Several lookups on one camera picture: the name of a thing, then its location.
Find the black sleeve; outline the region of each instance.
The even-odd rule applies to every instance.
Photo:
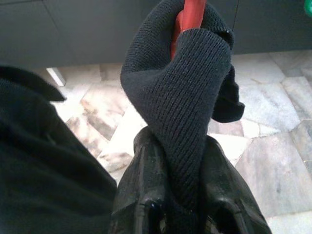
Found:
[[[49,103],[61,94],[29,82],[38,78],[0,66],[0,233],[107,233],[116,182]]]

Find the black knit fabric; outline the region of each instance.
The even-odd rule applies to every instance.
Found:
[[[231,66],[230,72],[221,85],[212,116],[214,120],[221,123],[240,120],[244,114],[245,105],[239,102],[238,85],[234,78],[235,69]]]
[[[170,61],[173,26],[182,8],[182,0],[164,0],[147,17],[128,51],[121,82],[163,145],[171,190],[193,220],[205,135],[231,67],[233,36],[207,5],[203,28],[182,33]],[[178,217],[182,207],[173,207],[172,217]]]
[[[37,75],[0,65],[1,234],[108,231],[116,182],[58,117],[56,99]]]

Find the gray cabinet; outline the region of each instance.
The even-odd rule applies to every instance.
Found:
[[[159,2],[160,0],[139,0],[142,19],[144,19]],[[238,0],[209,0],[209,3],[214,6],[226,23],[232,28]]]
[[[312,49],[312,18],[304,0],[240,0],[236,54]]]
[[[123,62],[160,0],[0,0],[0,62],[39,68]],[[304,0],[209,0],[234,29],[234,53],[312,49]]]
[[[0,62],[29,68],[76,63],[41,1],[0,5]]]
[[[121,62],[140,23],[136,0],[44,0],[79,64]]]

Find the floor tile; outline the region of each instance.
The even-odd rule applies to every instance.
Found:
[[[99,163],[109,172],[115,172],[127,167],[132,161],[133,156],[128,153],[111,153],[97,158]]]
[[[271,217],[267,223],[273,234],[310,234],[312,211]]]
[[[301,70],[302,70],[303,76],[308,80],[310,86],[312,87],[312,64],[311,64],[311,68],[303,68]]]
[[[312,88],[305,77],[287,78],[282,82],[300,120],[312,119]]]
[[[286,77],[302,76],[302,68],[312,67],[312,50],[274,52],[270,56]]]
[[[100,65],[100,75],[102,80],[120,79],[121,63],[105,63]]]
[[[108,140],[88,123],[85,116],[71,117],[66,124],[94,157],[108,146]]]
[[[259,124],[247,119],[242,119],[241,124],[243,127],[244,137],[255,138],[260,134]]]
[[[125,173],[127,167],[124,167],[118,171],[114,171],[114,172],[111,172],[110,175],[112,176],[112,178],[114,178],[114,180],[116,181],[117,185],[119,184],[123,174]]]
[[[232,123],[219,123],[211,119],[208,125],[208,133],[225,134],[239,137],[244,136],[242,124],[240,121]]]
[[[238,85],[278,83],[285,78],[269,54],[235,55],[232,64]]]
[[[221,134],[209,134],[221,145],[225,156],[235,166],[252,140],[240,137]]]
[[[83,107],[80,100],[88,92],[91,84],[66,85],[58,89],[66,97],[64,102],[52,102],[60,118],[67,122],[72,116],[78,116],[83,113]]]
[[[289,131],[300,123],[281,84],[241,86],[240,100],[245,104],[245,119],[281,131]]]
[[[98,64],[60,67],[58,69],[61,72],[63,78],[66,80],[66,85],[101,82]]]
[[[236,168],[266,218],[312,210],[312,180],[289,133],[254,139]]]
[[[304,120],[291,132],[303,161],[312,160],[312,120]]]
[[[81,104],[89,123],[110,140],[130,102],[121,87],[101,82],[92,85]]]
[[[118,125],[108,147],[100,155],[126,152],[134,156],[133,141],[139,131],[147,126],[140,114],[130,105]]]
[[[271,128],[268,126],[265,126],[263,124],[259,124],[260,127],[260,136],[261,137],[266,137],[266,136],[270,136],[270,135],[274,135],[276,133],[280,133],[281,131],[276,129],[276,128]]]
[[[303,161],[310,175],[312,176],[312,160]]]

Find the red object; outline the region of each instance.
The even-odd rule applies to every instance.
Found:
[[[203,21],[206,0],[185,0],[184,10],[175,20],[175,30],[171,42],[171,59],[176,53],[176,40],[180,33],[192,28],[200,28]]]

